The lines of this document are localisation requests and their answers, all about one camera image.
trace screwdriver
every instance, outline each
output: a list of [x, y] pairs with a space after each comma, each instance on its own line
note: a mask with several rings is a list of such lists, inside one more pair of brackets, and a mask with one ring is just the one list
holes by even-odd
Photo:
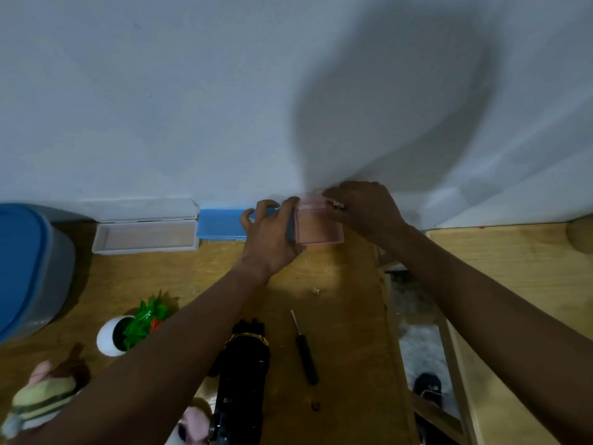
[[296, 345], [298, 347], [298, 353], [301, 355], [302, 367], [303, 370], [305, 370], [305, 375], [307, 376], [307, 381], [309, 381], [309, 384], [315, 386], [319, 382], [319, 376], [317, 376], [317, 369], [315, 369], [315, 363], [313, 362], [313, 357], [311, 356], [311, 350], [307, 344], [307, 336], [301, 334], [301, 330], [298, 329], [297, 318], [295, 317], [295, 312], [292, 309], [291, 314], [296, 326]]

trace screwdriver handle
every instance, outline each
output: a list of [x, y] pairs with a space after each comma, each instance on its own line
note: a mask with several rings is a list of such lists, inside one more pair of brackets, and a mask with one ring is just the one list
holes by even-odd
[[319, 382], [319, 376], [317, 376], [317, 369], [315, 368], [315, 363], [313, 362], [313, 356], [311, 356], [311, 350], [309, 349], [309, 344], [307, 343], [307, 337], [299, 334], [296, 336], [296, 345], [298, 347], [298, 352], [301, 355], [301, 362], [303, 370], [305, 370], [305, 375], [307, 376], [307, 381], [312, 386], [316, 386]]

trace wooden table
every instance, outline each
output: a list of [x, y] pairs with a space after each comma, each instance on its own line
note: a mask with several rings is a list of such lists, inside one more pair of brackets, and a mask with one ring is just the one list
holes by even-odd
[[[90, 253], [94, 224], [60, 229], [77, 248], [69, 300], [47, 327], [0, 346], [3, 412], [37, 363], [63, 361], [76, 344], [84, 345], [81, 357], [91, 374], [99, 374], [114, 360], [95, 345], [105, 321], [159, 290], [179, 306], [187, 304], [231, 268], [243, 247], [207, 242], [195, 252], [99, 256]], [[347, 231], [345, 244], [310, 247], [255, 295], [242, 316], [265, 322], [271, 347], [262, 444], [418, 443], [384, 290], [374, 248]], [[291, 308], [315, 358], [315, 389], [302, 372]], [[216, 380], [206, 379], [198, 395], [213, 405], [216, 389]], [[320, 404], [318, 412], [311, 401]]]
[[[429, 236], [593, 339], [593, 256], [578, 252], [569, 244], [566, 224], [436, 230]], [[440, 323], [462, 423], [471, 442], [557, 444], [451, 324], [442, 317]]]

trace blue lid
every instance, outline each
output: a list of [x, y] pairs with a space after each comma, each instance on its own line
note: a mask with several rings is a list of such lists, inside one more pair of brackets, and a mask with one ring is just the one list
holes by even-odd
[[0, 204], [0, 340], [19, 325], [37, 292], [49, 233], [32, 209]]
[[[274, 212], [276, 208], [268, 208], [266, 215]], [[247, 235], [239, 221], [242, 213], [242, 209], [202, 209], [197, 222], [197, 236], [202, 240], [246, 240]], [[251, 214], [249, 218], [253, 220], [255, 214]], [[293, 240], [293, 230], [291, 216], [287, 231], [289, 240]]]

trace green plastic plant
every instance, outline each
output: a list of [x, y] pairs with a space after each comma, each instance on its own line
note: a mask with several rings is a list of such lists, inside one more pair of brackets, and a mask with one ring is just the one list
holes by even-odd
[[165, 321], [167, 315], [167, 306], [162, 303], [160, 295], [154, 299], [149, 299], [148, 303], [142, 300], [137, 314], [130, 321], [126, 329], [123, 330], [125, 337], [123, 344], [126, 350], [146, 339], [162, 321]]

